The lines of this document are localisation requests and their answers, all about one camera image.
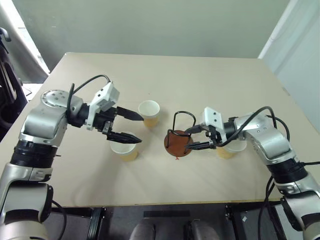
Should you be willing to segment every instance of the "black metal frame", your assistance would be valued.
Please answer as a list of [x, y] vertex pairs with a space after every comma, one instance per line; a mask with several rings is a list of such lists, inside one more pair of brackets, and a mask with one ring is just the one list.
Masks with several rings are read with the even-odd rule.
[[[273, 216], [273, 219], [275, 219], [276, 221], [276, 223], [272, 221], [272, 224], [274, 228], [275, 228], [275, 224], [277, 224], [278, 226], [281, 226], [282, 235], [285, 236], [277, 210], [275, 208], [275, 205], [279, 205], [279, 204], [281, 204], [280, 201], [270, 201], [271, 214]], [[236, 240], [247, 240], [243, 221], [241, 218], [241, 212], [260, 209], [262, 205], [263, 205], [263, 202], [229, 203], [225, 205], [226, 217], [228, 217], [228, 219], [232, 222], [234, 236]]]
[[[10, 42], [8, 32], [0, 27], [0, 35]], [[0, 142], [28, 103], [22, 83], [9, 59], [9, 53], [0, 36]]]
[[[87, 240], [98, 240], [100, 225], [102, 219], [105, 218], [107, 209], [105, 207], [65, 207], [67, 215], [75, 215], [91, 218]], [[61, 213], [56, 207], [52, 208], [52, 212]]]
[[[174, 116], [173, 116], [173, 126], [172, 126], [172, 129], [168, 129], [168, 131], [167, 131], [167, 141], [166, 141], [166, 145], [165, 145], [166, 148], [169, 147], [170, 133], [173, 133], [174, 135], [177, 135], [177, 136], [179, 136], [179, 137], [188, 137], [188, 142], [187, 142], [187, 144], [189, 143], [189, 141], [190, 141], [190, 139], [191, 139], [191, 133], [190, 133], [190, 134], [180, 134], [180, 133], [178, 133], [178, 132], [175, 131], [176, 116], [177, 116], [178, 114], [188, 114], [188, 115], [190, 115], [190, 116], [193, 118], [193, 125], [192, 125], [192, 127], [194, 127], [195, 124], [196, 124], [196, 121], [197, 121], [197, 120], [196, 120], [196, 117], [195, 117], [192, 113], [190, 113], [190, 112], [188, 112], [188, 111], [177, 111], [177, 112], [174, 114]], [[184, 150], [183, 153], [186, 154], [187, 151], [188, 151], [188, 148], [185, 148], [185, 150]]]

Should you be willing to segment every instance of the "gray wall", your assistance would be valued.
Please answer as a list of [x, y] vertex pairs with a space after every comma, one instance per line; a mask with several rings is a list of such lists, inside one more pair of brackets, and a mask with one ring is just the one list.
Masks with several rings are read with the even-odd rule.
[[13, 0], [49, 69], [66, 52], [256, 58], [289, 0]]

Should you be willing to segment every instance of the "floor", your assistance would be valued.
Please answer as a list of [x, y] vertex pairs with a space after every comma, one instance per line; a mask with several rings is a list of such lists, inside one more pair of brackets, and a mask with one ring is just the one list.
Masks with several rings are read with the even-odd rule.
[[[235, 240], [232, 222], [225, 217], [225, 204], [181, 204], [154, 206], [121, 206], [107, 208], [102, 220], [99, 240], [129, 240], [134, 227], [148, 216], [156, 226], [155, 240], [184, 240], [184, 225], [193, 219], [207, 221], [221, 240]], [[257, 239], [258, 210], [241, 213], [247, 240]], [[62, 215], [52, 213], [45, 221], [51, 239], [57, 239], [62, 227]], [[90, 218], [68, 215], [63, 240], [86, 240]], [[262, 216], [262, 239], [277, 239], [265, 211]]]

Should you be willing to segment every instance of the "black cable on floor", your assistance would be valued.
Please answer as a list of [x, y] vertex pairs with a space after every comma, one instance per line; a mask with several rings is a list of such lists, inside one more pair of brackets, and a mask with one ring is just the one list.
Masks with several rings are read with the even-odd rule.
[[273, 179], [274, 179], [274, 178], [271, 176], [271, 177], [269, 178], [267, 184], [266, 184], [266, 188], [265, 188], [265, 198], [264, 198], [263, 204], [262, 204], [262, 206], [261, 206], [261, 208], [260, 208], [259, 215], [258, 215], [258, 240], [261, 240], [261, 217], [262, 217], [262, 214], [263, 214], [263, 212], [264, 212], [264, 209], [265, 209], [265, 207], [266, 207], [266, 205], [267, 205], [267, 201], [268, 201], [268, 199], [269, 199], [269, 196], [270, 196], [272, 190], [273, 190], [274, 187], [275, 187], [275, 183], [273, 183], [273, 184], [271, 185], [271, 188], [270, 188], [270, 184], [271, 184], [271, 182], [272, 182]]
[[67, 226], [67, 213], [66, 213], [65, 209], [59, 203], [57, 203], [54, 200], [52, 200], [52, 203], [57, 206], [57, 208], [60, 210], [60, 212], [63, 215], [63, 226], [62, 226], [62, 229], [61, 229], [61, 233], [60, 233], [60, 235], [59, 235], [59, 237], [57, 239], [57, 240], [61, 240], [62, 236], [65, 233], [66, 226]]

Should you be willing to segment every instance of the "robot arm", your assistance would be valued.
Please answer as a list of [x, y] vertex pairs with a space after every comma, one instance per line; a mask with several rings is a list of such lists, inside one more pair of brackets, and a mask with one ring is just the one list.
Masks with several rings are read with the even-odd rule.
[[141, 142], [131, 134], [112, 131], [116, 115], [133, 121], [143, 118], [134, 111], [113, 107], [119, 92], [111, 81], [89, 105], [72, 95], [68, 111], [68, 98], [66, 91], [47, 91], [25, 119], [11, 161], [0, 179], [1, 240], [48, 239], [42, 222], [51, 212], [53, 188], [45, 182], [51, 177], [52, 162], [68, 124], [95, 128], [110, 141]]
[[289, 141], [266, 115], [259, 113], [253, 118], [252, 114], [232, 117], [223, 123], [219, 112], [206, 107], [200, 125], [187, 129], [186, 133], [206, 131], [209, 141], [195, 142], [187, 147], [194, 150], [223, 147], [239, 129], [242, 130], [236, 137], [252, 143], [271, 172], [275, 186], [283, 194], [281, 203], [292, 227], [303, 231], [305, 240], [320, 239], [319, 185], [299, 162]]

